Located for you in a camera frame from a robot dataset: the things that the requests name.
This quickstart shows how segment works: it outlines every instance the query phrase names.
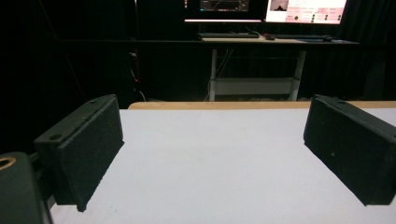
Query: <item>screw hole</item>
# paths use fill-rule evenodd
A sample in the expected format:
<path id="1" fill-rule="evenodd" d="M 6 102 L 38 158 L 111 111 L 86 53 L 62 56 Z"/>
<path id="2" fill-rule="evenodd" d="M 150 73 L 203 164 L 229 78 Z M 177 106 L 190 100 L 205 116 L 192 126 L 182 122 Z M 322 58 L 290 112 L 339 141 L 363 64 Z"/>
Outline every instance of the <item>screw hole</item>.
<path id="1" fill-rule="evenodd" d="M 0 170 L 4 170 L 10 167 L 12 164 L 15 163 L 15 161 L 17 161 L 17 159 L 15 159 L 14 157 L 0 158 Z"/>
<path id="2" fill-rule="evenodd" d="M 60 138 L 60 137 L 62 137 L 61 134 L 55 134 L 55 135 L 51 136 L 51 137 L 49 138 L 49 140 L 56 140 L 56 139 L 58 139 L 58 138 Z"/>

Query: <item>black cable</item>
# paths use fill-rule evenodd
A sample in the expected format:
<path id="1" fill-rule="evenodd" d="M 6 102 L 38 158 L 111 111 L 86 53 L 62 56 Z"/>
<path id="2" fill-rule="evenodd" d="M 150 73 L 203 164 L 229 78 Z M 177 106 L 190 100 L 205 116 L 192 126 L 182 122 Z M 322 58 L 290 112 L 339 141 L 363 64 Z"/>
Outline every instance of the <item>black cable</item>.
<path id="1" fill-rule="evenodd" d="M 247 26 L 245 26 L 245 28 L 250 32 L 250 33 L 253 33 L 253 34 L 255 34 L 255 35 L 260 35 L 260 33 L 259 32 L 257 32 L 257 31 L 252 31 L 250 28 L 248 28 Z"/>
<path id="2" fill-rule="evenodd" d="M 212 10 L 215 9 L 221 2 L 222 2 L 222 0 L 219 0 L 218 3 L 212 7 Z"/>
<path id="3" fill-rule="evenodd" d="M 43 12 L 45 18 L 46 18 L 46 21 L 47 21 L 47 23 L 48 23 L 48 25 L 49 25 L 49 28 L 50 28 L 50 30 L 51 30 L 53 36 L 54 36 L 55 38 L 57 38 L 57 35 L 56 35 L 56 33 L 55 33 L 55 29 L 52 27 L 52 24 L 51 24 L 51 22 L 50 22 L 50 18 L 49 18 L 48 14 L 47 14 L 46 9 L 45 9 L 44 6 L 43 6 L 43 3 L 41 2 L 41 0 L 38 0 L 38 3 L 39 3 L 39 5 L 40 5 L 40 7 L 41 7 L 41 10 L 42 10 L 42 12 Z M 76 75 L 76 73 L 75 73 L 75 71 L 74 71 L 74 69 L 73 69 L 72 64 L 70 63 L 69 58 L 68 58 L 67 55 L 64 53 L 64 50 L 63 50 L 63 49 L 61 49 L 61 53 L 62 53 L 62 55 L 64 56 L 64 58 L 66 59 L 66 61 L 67 61 L 67 65 L 68 65 L 68 67 L 69 67 L 69 69 L 70 69 L 70 72 L 72 73 L 73 79 L 74 79 L 75 82 L 76 82 L 76 85 L 77 85 L 77 87 L 78 87 L 79 93 L 81 94 L 83 100 L 84 100 L 84 101 L 87 101 L 87 97 L 86 97 L 86 95 L 85 95 L 85 93 L 84 93 L 84 90 L 81 88 L 81 85 L 79 84 L 77 75 Z"/>
<path id="4" fill-rule="evenodd" d="M 222 75 L 222 73 L 223 73 L 223 71 L 224 71 L 224 68 L 226 67 L 226 65 L 227 65 L 227 63 L 228 63 L 228 61 L 230 61 L 230 58 L 231 58 L 231 55 L 233 54 L 233 49 L 232 50 L 230 50 L 230 52 L 228 53 L 228 55 L 226 54 L 225 56 L 224 56 L 224 65 L 222 66 L 222 68 L 221 68 L 221 71 L 219 72 L 219 74 L 218 74 L 218 77 L 221 77 L 221 75 Z"/>

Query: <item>brass screw hole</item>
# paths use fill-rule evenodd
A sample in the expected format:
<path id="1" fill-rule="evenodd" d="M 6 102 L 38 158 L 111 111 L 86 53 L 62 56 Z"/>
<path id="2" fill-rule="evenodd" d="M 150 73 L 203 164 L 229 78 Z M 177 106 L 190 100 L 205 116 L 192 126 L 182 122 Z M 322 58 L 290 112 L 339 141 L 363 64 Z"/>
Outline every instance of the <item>brass screw hole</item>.
<path id="1" fill-rule="evenodd" d="M 0 158 L 0 170 L 5 170 L 17 161 L 15 157 Z"/>

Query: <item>desk leg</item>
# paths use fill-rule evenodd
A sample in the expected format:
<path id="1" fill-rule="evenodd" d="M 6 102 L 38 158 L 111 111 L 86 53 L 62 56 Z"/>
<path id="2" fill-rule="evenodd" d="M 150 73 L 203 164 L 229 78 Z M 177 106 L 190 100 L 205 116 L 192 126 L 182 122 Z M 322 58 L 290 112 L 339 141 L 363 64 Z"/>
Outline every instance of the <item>desk leg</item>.
<path id="1" fill-rule="evenodd" d="M 210 73 L 209 101 L 215 101 L 216 87 L 216 70 L 217 70 L 218 50 L 212 49 L 212 69 Z"/>
<path id="2" fill-rule="evenodd" d="M 298 55 L 296 70 L 294 72 L 293 81 L 291 82 L 291 87 L 290 87 L 290 96 L 289 96 L 290 101 L 297 100 L 297 94 L 301 82 L 301 75 L 303 73 L 303 68 L 304 68 L 305 54 L 306 54 L 305 50 L 300 50 L 300 53 Z"/>

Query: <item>mouse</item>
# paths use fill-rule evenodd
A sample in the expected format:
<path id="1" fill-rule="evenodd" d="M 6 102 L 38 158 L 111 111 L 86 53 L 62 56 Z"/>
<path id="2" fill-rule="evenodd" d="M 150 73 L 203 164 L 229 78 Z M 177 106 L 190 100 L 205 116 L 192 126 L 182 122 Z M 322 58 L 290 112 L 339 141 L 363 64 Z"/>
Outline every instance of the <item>mouse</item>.
<path id="1" fill-rule="evenodd" d="M 266 40 L 275 40 L 275 36 L 274 35 L 266 35 L 264 38 Z"/>

